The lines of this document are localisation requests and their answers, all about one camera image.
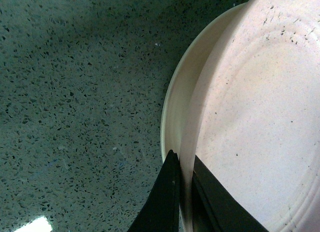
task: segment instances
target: ceramic plate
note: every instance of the ceramic plate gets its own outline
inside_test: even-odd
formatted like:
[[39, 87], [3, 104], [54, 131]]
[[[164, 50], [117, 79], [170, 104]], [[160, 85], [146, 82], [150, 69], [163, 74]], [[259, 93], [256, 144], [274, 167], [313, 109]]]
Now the ceramic plate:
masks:
[[180, 151], [189, 103], [199, 75], [217, 40], [244, 4], [235, 6], [213, 20], [195, 38], [177, 65], [166, 92], [161, 118], [161, 155]]
[[209, 55], [182, 134], [192, 231], [195, 154], [270, 232], [320, 231], [320, 0], [250, 0]]

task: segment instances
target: stacked plates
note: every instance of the stacked plates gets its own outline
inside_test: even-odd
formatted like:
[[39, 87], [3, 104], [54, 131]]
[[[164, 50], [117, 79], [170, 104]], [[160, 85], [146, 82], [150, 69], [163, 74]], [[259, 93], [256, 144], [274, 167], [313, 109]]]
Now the stacked plates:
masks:
[[250, 0], [181, 59], [162, 114], [192, 231], [195, 155], [270, 232], [320, 231], [320, 0]]

